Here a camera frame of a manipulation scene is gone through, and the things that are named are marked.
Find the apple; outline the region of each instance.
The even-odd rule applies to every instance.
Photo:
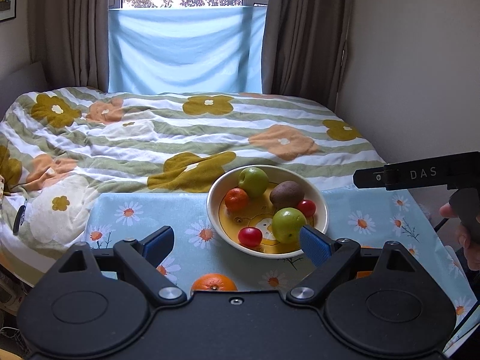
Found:
[[[243,189],[249,198],[258,198],[267,190],[267,173],[260,168],[249,166],[240,172],[238,187]]]
[[[301,211],[296,208],[282,208],[273,216],[272,233],[278,242],[298,242],[300,229],[306,224],[307,220]]]
[[[244,227],[238,232],[238,240],[248,248],[256,248],[260,245],[262,238],[262,231],[256,227]]]

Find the hand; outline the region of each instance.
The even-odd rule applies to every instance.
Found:
[[[440,215],[444,218],[457,218],[450,204],[446,204],[440,208]],[[480,223],[480,214],[477,216],[477,221]],[[480,245],[472,242],[470,239],[470,232],[466,227],[459,225],[455,231],[455,238],[457,242],[463,247],[463,254],[469,268],[472,271],[480,270]]]

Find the floral duvet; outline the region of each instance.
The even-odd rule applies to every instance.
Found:
[[[311,100],[91,88],[20,96],[0,123],[0,159],[0,263],[31,284],[82,239],[102,192],[208,192],[249,164],[284,167],[325,190],[382,162],[355,128]]]

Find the blue gripper pad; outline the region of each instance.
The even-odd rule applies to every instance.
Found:
[[[315,266],[321,266],[332,256],[330,245],[317,234],[318,230],[306,226],[300,229],[300,246]]]
[[[174,239],[173,229],[169,227],[143,245],[142,256],[157,268],[172,251]]]

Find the white wall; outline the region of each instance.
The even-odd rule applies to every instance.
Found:
[[[354,0],[337,113],[390,163],[479,151],[480,0]],[[438,222],[451,192],[411,192]]]
[[[16,19],[0,23],[0,79],[29,63],[27,0],[17,0]]]

